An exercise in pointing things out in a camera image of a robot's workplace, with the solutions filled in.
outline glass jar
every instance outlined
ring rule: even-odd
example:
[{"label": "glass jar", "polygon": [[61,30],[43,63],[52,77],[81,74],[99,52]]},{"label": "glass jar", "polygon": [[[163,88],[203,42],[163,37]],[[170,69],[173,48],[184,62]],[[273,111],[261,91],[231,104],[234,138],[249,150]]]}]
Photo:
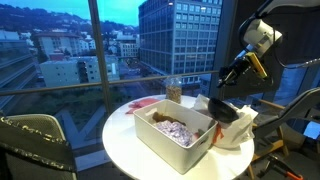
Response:
[{"label": "glass jar", "polygon": [[168,77],[166,83],[166,99],[174,101],[178,104],[181,103],[181,76]]}]

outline sky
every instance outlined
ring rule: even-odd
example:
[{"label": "sky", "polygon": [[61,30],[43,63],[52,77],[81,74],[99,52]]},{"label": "sky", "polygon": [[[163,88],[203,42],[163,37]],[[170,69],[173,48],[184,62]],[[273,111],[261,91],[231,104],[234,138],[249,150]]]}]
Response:
[{"label": "sky", "polygon": [[[146,0],[97,0],[99,18],[125,25],[138,26],[139,5]],[[88,0],[0,0],[0,4],[14,7],[42,8],[53,12],[66,12],[90,19]]]}]

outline white plastic bin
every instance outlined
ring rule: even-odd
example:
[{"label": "white plastic bin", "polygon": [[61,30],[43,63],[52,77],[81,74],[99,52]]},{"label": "white plastic bin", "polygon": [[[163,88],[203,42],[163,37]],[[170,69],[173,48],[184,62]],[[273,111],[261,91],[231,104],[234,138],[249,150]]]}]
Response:
[{"label": "white plastic bin", "polygon": [[[183,147],[154,126],[154,112],[186,123],[193,133],[198,129],[205,133],[190,146]],[[185,174],[209,149],[217,125],[211,117],[167,99],[138,109],[133,114],[137,137],[180,174]]]}]

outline white round table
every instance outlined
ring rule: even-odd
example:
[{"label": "white round table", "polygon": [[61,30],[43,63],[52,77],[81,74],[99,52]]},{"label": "white round table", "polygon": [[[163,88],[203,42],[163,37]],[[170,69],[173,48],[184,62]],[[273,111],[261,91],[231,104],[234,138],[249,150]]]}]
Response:
[{"label": "white round table", "polygon": [[[165,95],[149,97],[161,100]],[[181,105],[191,108],[195,99],[182,96]],[[130,109],[128,105],[132,102],[113,112],[102,132],[103,144],[108,156],[129,177],[141,180],[229,180],[240,175],[249,166],[254,153],[253,140],[246,141],[232,150],[212,146],[186,174],[179,174],[136,137],[134,115],[126,114]]]}]

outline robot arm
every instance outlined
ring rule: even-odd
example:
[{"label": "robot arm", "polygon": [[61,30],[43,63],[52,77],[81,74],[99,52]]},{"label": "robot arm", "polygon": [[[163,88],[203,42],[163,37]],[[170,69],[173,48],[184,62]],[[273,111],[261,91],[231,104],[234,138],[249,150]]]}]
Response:
[{"label": "robot arm", "polygon": [[235,85],[237,78],[248,69],[252,69],[258,77],[268,77],[259,58],[266,51],[281,42],[282,34],[264,23],[261,18],[271,10],[280,6],[316,7],[320,6],[320,0],[267,0],[250,18],[239,28],[240,43],[244,41],[248,45],[238,54],[229,67],[221,68],[219,73],[219,85]]}]

